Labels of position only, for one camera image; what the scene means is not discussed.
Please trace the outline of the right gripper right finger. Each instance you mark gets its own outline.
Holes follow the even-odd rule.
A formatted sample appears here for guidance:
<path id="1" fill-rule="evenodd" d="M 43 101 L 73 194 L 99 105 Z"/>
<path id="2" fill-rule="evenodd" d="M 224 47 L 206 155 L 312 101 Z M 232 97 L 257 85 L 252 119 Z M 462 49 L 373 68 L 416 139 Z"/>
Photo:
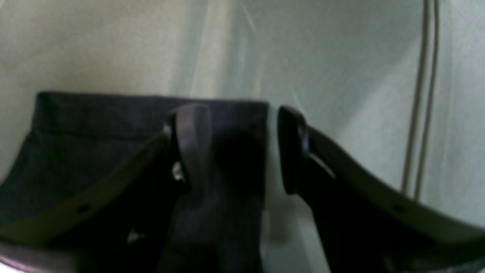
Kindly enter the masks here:
<path id="1" fill-rule="evenodd" d="M 279 107 L 284 188 L 310 207 L 333 273 L 478 273 L 484 229 L 411 201 L 293 107 Z"/>

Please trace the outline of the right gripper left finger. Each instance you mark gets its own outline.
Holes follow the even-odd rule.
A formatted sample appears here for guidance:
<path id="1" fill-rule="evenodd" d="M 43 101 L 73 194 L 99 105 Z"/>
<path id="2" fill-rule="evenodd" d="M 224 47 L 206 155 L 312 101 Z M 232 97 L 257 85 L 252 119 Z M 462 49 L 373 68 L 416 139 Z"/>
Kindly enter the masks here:
<path id="1" fill-rule="evenodd" d="M 184 104 L 102 181 L 1 228 L 1 266 L 20 273 L 154 272 L 180 195 L 210 181 L 211 109 Z"/>

